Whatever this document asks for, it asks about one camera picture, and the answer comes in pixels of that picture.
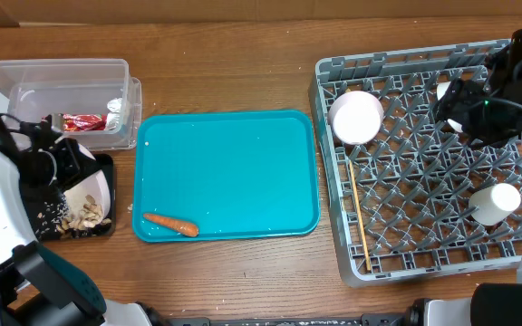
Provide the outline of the red snack wrapper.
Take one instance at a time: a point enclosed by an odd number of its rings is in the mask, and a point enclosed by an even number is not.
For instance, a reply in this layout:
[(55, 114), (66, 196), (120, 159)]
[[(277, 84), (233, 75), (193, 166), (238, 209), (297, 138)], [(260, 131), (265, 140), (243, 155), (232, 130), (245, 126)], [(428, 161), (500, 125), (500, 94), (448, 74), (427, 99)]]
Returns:
[(106, 115), (99, 114), (63, 114), (63, 130), (68, 132), (104, 130)]

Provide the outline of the white bowl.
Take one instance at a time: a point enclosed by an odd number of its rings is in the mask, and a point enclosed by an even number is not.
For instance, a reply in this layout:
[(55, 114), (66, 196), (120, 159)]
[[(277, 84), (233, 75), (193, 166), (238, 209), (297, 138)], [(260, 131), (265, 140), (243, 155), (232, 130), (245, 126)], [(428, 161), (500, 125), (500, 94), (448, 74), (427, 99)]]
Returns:
[[(446, 94), (448, 88), (450, 86), (450, 82), (441, 82), (437, 86), (437, 100), (440, 101)], [(447, 119), (447, 123), (451, 126), (452, 129), (454, 129), (458, 133), (462, 133), (462, 125), (455, 120)]]

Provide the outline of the white round plate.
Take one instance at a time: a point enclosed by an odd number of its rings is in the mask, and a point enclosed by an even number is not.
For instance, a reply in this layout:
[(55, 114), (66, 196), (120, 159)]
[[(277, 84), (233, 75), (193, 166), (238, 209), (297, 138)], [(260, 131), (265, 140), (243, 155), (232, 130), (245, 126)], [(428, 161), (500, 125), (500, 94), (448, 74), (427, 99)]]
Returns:
[(85, 195), (85, 204), (90, 204), (88, 197), (91, 197), (93, 203), (101, 208), (101, 216), (108, 215), (111, 208), (111, 191), (107, 178), (101, 170), (94, 172), (76, 186), (65, 190), (64, 193), (70, 190)]

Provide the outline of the pile of peanuts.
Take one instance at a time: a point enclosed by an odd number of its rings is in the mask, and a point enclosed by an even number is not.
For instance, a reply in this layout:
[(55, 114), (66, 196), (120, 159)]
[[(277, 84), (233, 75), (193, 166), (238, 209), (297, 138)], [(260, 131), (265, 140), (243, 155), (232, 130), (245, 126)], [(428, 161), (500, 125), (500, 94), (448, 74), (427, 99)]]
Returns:
[(56, 230), (61, 235), (67, 235), (72, 232), (91, 232), (97, 226), (111, 225), (109, 217), (102, 217), (102, 209), (93, 203), (91, 197), (88, 197), (90, 204), (84, 204), (83, 210), (80, 211), (78, 218), (69, 224), (56, 225)]

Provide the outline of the small white cup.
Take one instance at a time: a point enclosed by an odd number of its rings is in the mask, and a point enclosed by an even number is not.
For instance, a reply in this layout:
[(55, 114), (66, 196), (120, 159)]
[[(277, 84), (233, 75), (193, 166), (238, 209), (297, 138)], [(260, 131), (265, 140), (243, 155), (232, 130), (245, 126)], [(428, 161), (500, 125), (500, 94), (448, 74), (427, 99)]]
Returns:
[(496, 184), (474, 193), (469, 206), (477, 210), (472, 217), (482, 225), (495, 225), (513, 213), (521, 203), (519, 191), (507, 183)]

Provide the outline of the pink bowl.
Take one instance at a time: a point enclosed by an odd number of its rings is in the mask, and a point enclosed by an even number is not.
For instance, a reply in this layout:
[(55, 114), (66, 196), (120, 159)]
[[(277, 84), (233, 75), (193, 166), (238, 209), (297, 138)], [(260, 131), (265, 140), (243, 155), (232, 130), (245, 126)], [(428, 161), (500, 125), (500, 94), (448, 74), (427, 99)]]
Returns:
[(381, 102), (366, 91), (348, 91), (328, 111), (333, 134), (342, 143), (363, 145), (380, 131), (384, 111)]

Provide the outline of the orange carrot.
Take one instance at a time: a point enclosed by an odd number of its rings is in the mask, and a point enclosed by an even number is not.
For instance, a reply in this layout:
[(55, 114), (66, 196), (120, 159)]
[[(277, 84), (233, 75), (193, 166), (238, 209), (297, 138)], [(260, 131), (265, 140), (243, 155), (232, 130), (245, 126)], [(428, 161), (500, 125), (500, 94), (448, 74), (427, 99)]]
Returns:
[(143, 216), (154, 224), (161, 225), (187, 237), (196, 237), (199, 234), (198, 227), (188, 221), (150, 213), (145, 213)]

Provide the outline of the wooden chopstick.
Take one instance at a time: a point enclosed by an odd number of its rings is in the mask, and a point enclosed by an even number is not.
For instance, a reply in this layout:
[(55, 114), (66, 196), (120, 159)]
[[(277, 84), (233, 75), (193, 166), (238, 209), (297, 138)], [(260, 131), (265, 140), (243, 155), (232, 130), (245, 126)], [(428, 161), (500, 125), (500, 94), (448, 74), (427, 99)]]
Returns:
[(351, 160), (349, 161), (348, 168), (349, 168), (349, 173), (350, 173), (350, 178), (351, 178), (350, 182), (351, 182), (351, 186), (352, 186), (352, 190), (353, 190), (353, 202), (354, 202), (356, 215), (357, 215), (357, 219), (358, 219), (359, 234), (360, 234), (360, 239), (362, 241), (362, 249), (363, 249), (363, 254), (364, 254), (366, 271), (371, 272), (372, 271), (372, 262), (371, 262), (371, 258), (369, 255), (369, 249), (368, 249), (368, 245), (367, 245), (367, 241), (366, 241), (361, 205), (360, 205), (358, 191), (357, 191), (353, 162)]

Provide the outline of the pile of white rice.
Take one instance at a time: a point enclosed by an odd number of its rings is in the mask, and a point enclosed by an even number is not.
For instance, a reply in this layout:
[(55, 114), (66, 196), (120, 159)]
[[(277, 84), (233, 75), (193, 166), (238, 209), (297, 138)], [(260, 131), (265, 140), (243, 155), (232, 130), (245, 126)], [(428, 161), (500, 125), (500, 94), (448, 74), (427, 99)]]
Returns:
[(84, 204), (85, 195), (74, 191), (54, 194), (36, 207), (35, 221), (46, 226), (69, 224), (78, 218)]

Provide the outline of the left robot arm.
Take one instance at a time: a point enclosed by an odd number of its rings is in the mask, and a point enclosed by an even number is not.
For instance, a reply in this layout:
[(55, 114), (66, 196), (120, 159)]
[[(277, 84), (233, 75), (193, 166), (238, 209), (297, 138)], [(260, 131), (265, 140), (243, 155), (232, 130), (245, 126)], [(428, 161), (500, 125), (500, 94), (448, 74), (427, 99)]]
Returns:
[(140, 303), (103, 297), (81, 269), (45, 247), (112, 227), (114, 166), (50, 118), (8, 126), (0, 113), (0, 325), (159, 325)]

